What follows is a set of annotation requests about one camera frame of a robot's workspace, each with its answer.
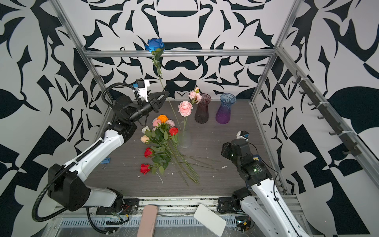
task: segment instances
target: clear glass vase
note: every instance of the clear glass vase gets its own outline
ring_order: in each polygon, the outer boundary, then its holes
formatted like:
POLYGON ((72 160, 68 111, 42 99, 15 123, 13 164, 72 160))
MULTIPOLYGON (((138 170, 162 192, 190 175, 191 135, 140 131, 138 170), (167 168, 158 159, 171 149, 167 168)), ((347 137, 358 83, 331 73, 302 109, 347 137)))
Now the clear glass vase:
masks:
POLYGON ((195 113, 195 121, 203 124, 206 123, 209 119, 208 104, 211 102, 211 97, 208 94, 201 94, 202 98, 199 104, 197 105, 195 113))
POLYGON ((181 148, 188 148, 192 145, 191 131, 189 127, 188 122, 185 127, 184 122, 179 123, 178 146, 181 148))
POLYGON ((230 121, 231 107, 236 102, 236 97, 230 93, 220 96, 221 105, 216 113, 216 121, 220 124, 227 124, 230 121))

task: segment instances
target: blue rose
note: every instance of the blue rose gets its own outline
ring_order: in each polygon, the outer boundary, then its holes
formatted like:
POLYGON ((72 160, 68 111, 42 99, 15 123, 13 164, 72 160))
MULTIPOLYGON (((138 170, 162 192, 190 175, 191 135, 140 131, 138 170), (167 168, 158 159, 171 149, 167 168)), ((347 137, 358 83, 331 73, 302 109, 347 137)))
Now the blue rose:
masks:
POLYGON ((164 43, 161 38, 152 38, 147 40, 147 44, 145 45, 145 49, 149 52, 156 51, 157 49, 163 49, 164 43))

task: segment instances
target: red rose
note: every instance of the red rose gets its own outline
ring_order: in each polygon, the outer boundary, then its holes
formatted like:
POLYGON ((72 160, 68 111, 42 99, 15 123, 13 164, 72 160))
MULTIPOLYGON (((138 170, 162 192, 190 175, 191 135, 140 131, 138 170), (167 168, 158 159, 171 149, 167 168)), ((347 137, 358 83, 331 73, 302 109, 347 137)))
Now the red rose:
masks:
POLYGON ((170 132, 171 136, 174 136, 175 134, 177 134, 179 132, 179 130, 176 127, 172 127, 172 128, 170 128, 169 132, 170 132))
POLYGON ((151 157, 152 155, 153 155, 153 150, 150 147, 146 148, 145 157, 148 158, 148 157, 151 157))
POLYGON ((150 171, 149 166, 150 165, 141 164, 141 173, 143 173, 143 175, 150 171))

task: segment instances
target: purple glass vase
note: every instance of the purple glass vase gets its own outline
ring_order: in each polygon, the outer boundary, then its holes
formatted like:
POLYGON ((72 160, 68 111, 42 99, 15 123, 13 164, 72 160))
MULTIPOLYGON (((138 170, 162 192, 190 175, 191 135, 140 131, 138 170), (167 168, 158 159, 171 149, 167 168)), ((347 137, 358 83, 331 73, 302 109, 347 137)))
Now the purple glass vase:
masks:
POLYGON ((216 113, 216 121, 220 124, 226 124, 230 121, 231 106, 236 102, 236 97, 230 93, 224 93, 220 96, 221 105, 216 113))
POLYGON ((208 104, 211 102, 211 97, 208 94, 201 94, 202 98, 197 105, 195 120, 196 122, 203 124, 209 119, 208 104))

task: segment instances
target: pink phone case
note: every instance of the pink phone case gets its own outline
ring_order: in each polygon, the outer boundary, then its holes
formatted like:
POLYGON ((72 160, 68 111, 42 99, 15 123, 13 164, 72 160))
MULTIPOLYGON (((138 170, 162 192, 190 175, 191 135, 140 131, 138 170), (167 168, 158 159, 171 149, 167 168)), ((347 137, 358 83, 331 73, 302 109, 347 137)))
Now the pink phone case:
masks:
POLYGON ((157 221, 158 207, 147 205, 143 208, 137 237, 153 237, 155 222, 157 221))

